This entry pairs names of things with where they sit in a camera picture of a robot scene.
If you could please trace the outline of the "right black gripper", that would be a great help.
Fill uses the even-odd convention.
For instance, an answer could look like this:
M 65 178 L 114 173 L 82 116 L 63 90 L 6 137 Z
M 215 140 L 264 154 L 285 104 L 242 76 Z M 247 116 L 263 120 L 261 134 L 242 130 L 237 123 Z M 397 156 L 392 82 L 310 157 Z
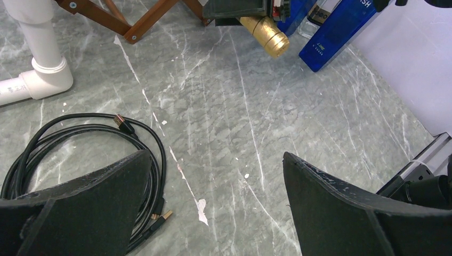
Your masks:
M 241 26 L 241 17 L 275 17 L 280 20 L 283 15 L 282 1 L 251 0 L 211 0 L 203 6 L 205 19 L 215 21 L 216 26 Z

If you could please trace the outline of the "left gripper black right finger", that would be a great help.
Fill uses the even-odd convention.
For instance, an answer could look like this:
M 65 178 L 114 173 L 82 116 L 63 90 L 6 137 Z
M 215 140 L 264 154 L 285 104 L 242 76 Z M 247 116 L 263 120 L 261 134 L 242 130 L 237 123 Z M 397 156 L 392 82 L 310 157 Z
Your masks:
M 451 255 L 451 180 L 403 182 L 382 196 L 286 152 L 283 173 L 303 255 Z

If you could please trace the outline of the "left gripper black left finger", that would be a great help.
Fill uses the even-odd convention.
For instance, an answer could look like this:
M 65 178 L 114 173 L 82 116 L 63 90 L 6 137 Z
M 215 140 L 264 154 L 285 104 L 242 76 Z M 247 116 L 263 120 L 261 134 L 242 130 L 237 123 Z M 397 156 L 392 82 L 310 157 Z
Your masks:
M 139 150 L 102 169 L 1 200 L 1 255 L 125 255 L 147 182 Z

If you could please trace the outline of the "dark bottle gold cap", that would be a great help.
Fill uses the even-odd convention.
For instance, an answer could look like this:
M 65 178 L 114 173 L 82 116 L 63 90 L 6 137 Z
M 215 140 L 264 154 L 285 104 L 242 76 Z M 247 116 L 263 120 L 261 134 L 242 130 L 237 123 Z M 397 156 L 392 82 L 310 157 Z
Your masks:
M 238 21 L 253 35 L 269 56 L 278 58 L 289 48 L 288 37 L 269 17 L 240 17 Z

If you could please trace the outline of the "blue glass bottle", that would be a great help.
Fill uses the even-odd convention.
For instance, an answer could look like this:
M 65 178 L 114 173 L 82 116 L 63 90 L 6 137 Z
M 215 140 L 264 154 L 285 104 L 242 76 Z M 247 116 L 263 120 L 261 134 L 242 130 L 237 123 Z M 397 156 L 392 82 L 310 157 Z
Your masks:
M 299 57 L 319 71 L 389 1 L 342 0 L 300 51 Z
M 303 19 L 306 17 L 308 12 L 317 2 L 316 0 L 294 0 L 290 2 L 290 11 L 288 8 L 283 8 L 283 19 L 277 22 L 277 27 L 283 32 L 287 37 L 294 34 L 301 24 Z

